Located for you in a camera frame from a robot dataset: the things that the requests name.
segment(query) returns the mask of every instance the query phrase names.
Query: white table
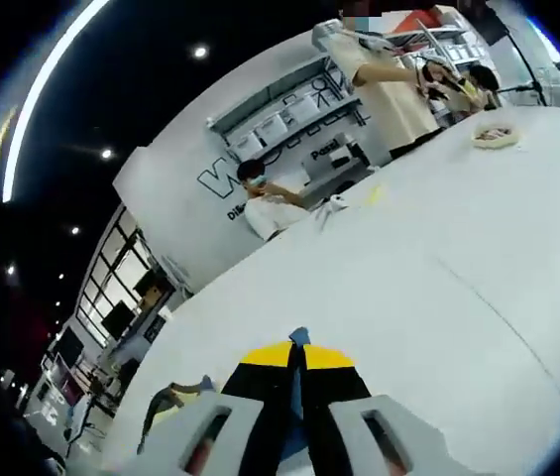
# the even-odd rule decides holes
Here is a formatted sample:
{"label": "white table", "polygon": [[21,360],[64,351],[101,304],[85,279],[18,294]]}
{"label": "white table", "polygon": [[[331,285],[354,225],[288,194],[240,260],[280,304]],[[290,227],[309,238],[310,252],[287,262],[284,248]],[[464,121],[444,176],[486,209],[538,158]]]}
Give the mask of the white table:
{"label": "white table", "polygon": [[[498,119],[520,144],[473,149],[475,125]],[[224,382],[247,351],[301,325],[472,469],[523,474],[545,456],[560,437],[560,109],[478,114],[345,197],[323,231],[298,223],[174,313],[104,467],[132,456],[163,385]]]}

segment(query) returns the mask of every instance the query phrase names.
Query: face mask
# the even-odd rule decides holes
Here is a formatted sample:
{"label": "face mask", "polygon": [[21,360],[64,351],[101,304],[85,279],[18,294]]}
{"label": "face mask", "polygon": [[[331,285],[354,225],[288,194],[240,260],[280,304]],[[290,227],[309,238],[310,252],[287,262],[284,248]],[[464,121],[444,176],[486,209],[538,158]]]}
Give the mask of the face mask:
{"label": "face mask", "polygon": [[262,174],[261,176],[257,176],[255,178],[251,178],[249,180],[249,185],[250,186],[260,186],[263,185],[267,182],[267,176],[265,176],[264,174]]}

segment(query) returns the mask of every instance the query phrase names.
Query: white shirt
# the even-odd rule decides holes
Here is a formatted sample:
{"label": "white shirt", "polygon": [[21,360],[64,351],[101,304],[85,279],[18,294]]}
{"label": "white shirt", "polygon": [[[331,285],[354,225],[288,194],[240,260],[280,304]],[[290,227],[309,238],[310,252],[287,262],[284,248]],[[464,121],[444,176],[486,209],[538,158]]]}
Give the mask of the white shirt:
{"label": "white shirt", "polygon": [[285,230],[309,214],[308,211],[291,205],[278,195],[249,198],[244,207],[244,216],[264,241],[269,241],[275,233]]}
{"label": "white shirt", "polygon": [[[397,66],[388,52],[370,51],[343,33],[335,33],[322,43],[349,81],[362,65],[369,62]],[[438,129],[427,102],[415,91],[414,84],[374,82],[355,87],[355,91],[390,149],[407,146]]]}

